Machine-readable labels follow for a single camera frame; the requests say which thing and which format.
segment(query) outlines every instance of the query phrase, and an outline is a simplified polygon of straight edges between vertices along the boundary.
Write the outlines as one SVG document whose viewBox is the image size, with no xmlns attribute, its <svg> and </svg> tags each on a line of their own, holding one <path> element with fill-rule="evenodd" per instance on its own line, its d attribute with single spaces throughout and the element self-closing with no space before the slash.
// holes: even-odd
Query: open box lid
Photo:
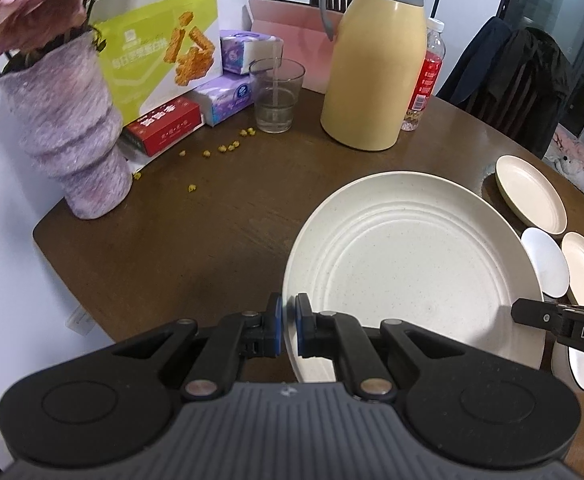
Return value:
<svg viewBox="0 0 584 480">
<path fill-rule="evenodd" d="M 325 94 L 334 49 L 323 29 L 318 7 L 286 0 L 249 0 L 251 30 L 283 40 L 283 56 L 305 67 L 303 87 Z M 328 10 L 337 30 L 343 14 Z"/>
</svg>

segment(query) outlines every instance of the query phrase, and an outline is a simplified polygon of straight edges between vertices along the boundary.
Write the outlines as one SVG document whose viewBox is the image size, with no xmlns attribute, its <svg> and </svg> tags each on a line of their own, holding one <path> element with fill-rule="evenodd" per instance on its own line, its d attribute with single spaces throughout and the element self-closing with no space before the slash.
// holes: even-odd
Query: barcode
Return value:
<svg viewBox="0 0 584 480">
<path fill-rule="evenodd" d="M 425 103 L 427 102 L 427 95 L 417 95 L 414 98 L 414 106 L 412 110 L 415 112 L 420 112 L 423 108 L 425 108 Z"/>
</svg>

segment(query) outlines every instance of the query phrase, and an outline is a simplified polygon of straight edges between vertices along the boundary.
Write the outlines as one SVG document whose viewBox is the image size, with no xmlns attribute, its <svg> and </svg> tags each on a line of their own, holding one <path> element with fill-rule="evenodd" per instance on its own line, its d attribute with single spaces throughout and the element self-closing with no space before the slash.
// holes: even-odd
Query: textured ceramic vase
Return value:
<svg viewBox="0 0 584 480">
<path fill-rule="evenodd" d="M 123 118 L 112 106 L 91 32 L 31 68 L 1 76 L 0 87 L 22 122 L 22 149 L 60 183 L 78 218 L 98 218 L 123 201 L 132 186 L 116 146 Z"/>
</svg>

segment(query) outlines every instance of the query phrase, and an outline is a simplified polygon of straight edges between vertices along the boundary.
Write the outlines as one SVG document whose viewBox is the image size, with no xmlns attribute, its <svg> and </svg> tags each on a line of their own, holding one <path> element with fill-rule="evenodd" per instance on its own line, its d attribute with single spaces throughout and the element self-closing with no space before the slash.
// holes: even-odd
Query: yellow thermos jug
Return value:
<svg viewBox="0 0 584 480">
<path fill-rule="evenodd" d="M 319 0 L 328 37 L 334 37 Z M 401 130 L 423 60 L 423 0 L 353 0 L 339 25 L 321 124 L 359 150 L 390 148 Z"/>
</svg>

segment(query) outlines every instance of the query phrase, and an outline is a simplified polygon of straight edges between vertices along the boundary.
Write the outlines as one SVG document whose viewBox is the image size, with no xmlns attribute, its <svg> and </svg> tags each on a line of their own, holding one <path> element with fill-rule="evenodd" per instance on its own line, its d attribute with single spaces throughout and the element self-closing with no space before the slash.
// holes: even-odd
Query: brown wooden table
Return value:
<svg viewBox="0 0 584 480">
<path fill-rule="evenodd" d="M 180 317 L 205 326 L 230 312 L 264 308 L 269 293 L 281 289 L 305 219 L 330 193 L 371 173 L 448 178 L 482 195 L 521 232 L 492 175 L 500 155 L 517 155 L 554 184 L 568 230 L 584 235 L 584 195 L 463 111 L 432 99 L 418 130 L 402 133 L 390 150 L 366 153 L 322 131 L 322 103 L 322 95 L 303 91 L 293 129 L 278 136 L 239 137 L 254 125 L 251 109 L 202 128 L 142 170 L 127 199 L 104 218 L 78 220 L 62 201 L 36 226 L 34 239 L 83 307 L 121 340 Z M 241 142 L 235 152 L 216 151 L 232 140 Z M 187 155 L 180 157 L 181 150 Z M 197 190 L 187 192 L 189 184 Z M 260 361 L 249 363 L 247 378 L 294 380 L 286 359 Z M 584 394 L 579 400 L 582 423 L 567 462 L 584 475 Z"/>
</svg>

